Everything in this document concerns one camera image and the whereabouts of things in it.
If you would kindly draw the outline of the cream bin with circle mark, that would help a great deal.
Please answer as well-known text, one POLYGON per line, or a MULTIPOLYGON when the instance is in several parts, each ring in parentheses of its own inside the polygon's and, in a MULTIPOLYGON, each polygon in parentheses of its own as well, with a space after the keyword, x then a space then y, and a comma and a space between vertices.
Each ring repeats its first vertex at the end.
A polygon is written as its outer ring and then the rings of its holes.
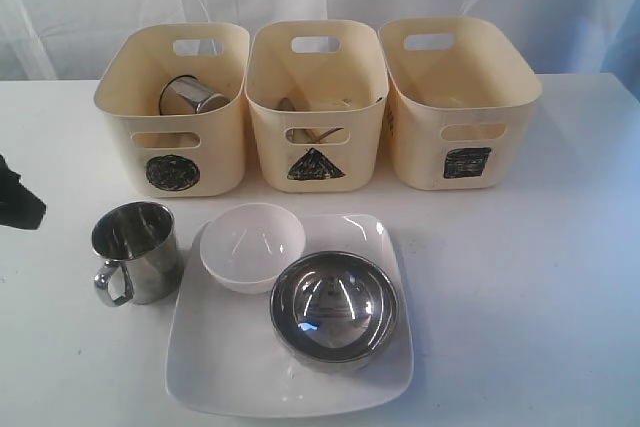
POLYGON ((155 198, 209 197, 246 170, 243 93, 250 35, 232 23, 162 24, 124 42, 94 94, 136 188, 155 198), (163 115, 168 84, 190 75, 228 103, 212 112, 163 115))

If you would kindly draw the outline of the stainless steel bowl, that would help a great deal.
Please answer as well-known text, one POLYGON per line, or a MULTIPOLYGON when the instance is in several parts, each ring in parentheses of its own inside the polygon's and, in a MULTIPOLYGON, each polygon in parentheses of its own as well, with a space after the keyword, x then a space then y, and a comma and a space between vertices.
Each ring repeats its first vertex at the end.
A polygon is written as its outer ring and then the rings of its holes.
POLYGON ((300 364, 326 374, 351 374, 382 354, 399 325, 400 307, 381 267, 336 250, 294 261, 269 297, 277 340, 300 364))

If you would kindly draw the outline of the steel mug with solid handle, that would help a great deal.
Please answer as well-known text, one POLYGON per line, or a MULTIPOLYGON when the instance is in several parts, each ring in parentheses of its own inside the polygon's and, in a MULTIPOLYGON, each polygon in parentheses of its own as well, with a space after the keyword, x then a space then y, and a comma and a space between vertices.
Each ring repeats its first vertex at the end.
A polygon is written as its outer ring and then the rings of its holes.
POLYGON ((91 243, 102 259, 93 286, 104 305, 148 305, 179 288, 183 262, 165 205, 136 201, 110 210, 93 227, 91 243))

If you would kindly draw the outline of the white plastic bowl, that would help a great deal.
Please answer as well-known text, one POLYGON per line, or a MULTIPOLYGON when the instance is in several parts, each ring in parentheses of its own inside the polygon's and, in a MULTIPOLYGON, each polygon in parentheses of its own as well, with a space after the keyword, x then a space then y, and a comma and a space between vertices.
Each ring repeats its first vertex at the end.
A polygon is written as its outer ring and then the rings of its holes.
POLYGON ((261 294, 271 290, 305 247, 304 227, 291 211, 270 203, 248 203, 205 226, 199 255, 205 269, 226 289, 261 294))

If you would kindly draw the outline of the cream bin with square mark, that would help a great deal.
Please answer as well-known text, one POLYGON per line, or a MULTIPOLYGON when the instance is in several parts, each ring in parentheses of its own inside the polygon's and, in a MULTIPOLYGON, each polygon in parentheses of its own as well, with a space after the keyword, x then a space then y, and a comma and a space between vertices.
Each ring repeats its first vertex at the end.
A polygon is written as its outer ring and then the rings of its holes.
POLYGON ((468 16, 393 20, 378 35, 399 179, 421 190, 501 183, 542 94, 516 47, 492 23, 468 16))

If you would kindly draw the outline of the steel cup with wire handle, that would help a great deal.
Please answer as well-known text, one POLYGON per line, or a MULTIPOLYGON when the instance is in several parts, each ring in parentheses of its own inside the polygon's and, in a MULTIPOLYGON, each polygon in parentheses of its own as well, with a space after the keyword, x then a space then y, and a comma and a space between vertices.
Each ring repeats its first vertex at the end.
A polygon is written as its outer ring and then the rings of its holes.
POLYGON ((225 95, 214 91, 192 75, 181 75, 163 88, 158 111, 160 115, 192 115, 218 110, 230 103, 225 95))

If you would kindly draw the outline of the cream bin with triangle mark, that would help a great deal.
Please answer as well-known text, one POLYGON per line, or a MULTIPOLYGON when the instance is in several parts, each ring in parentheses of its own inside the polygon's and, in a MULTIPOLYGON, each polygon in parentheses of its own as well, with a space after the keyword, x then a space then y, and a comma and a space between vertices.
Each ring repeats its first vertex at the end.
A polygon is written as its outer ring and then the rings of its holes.
POLYGON ((292 193, 353 191, 376 164, 389 82, 375 31, 351 20, 287 21, 254 37, 245 80, 261 172, 292 193), (289 98, 296 112, 277 110, 289 98), (337 132, 292 144, 292 128, 337 132))

